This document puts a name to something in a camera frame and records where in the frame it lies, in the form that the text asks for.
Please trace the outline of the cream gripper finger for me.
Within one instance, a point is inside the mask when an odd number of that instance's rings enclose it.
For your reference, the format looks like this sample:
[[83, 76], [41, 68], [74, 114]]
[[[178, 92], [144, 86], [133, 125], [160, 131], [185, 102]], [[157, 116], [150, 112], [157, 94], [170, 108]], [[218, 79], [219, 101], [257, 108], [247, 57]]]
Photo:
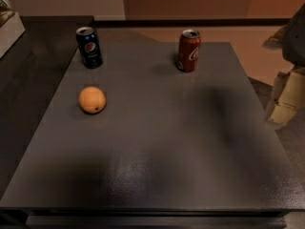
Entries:
[[305, 68], [291, 70], [288, 73], [279, 72], [266, 107], [266, 119], [284, 126], [304, 107]]

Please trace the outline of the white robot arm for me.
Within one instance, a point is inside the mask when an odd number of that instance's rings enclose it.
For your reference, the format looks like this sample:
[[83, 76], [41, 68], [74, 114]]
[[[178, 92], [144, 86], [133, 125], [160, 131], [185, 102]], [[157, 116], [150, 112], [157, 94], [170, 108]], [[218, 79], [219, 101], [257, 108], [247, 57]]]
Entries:
[[281, 49], [283, 59], [293, 64], [288, 73], [277, 74], [266, 107], [266, 119], [284, 126], [305, 107], [305, 4], [263, 46]]

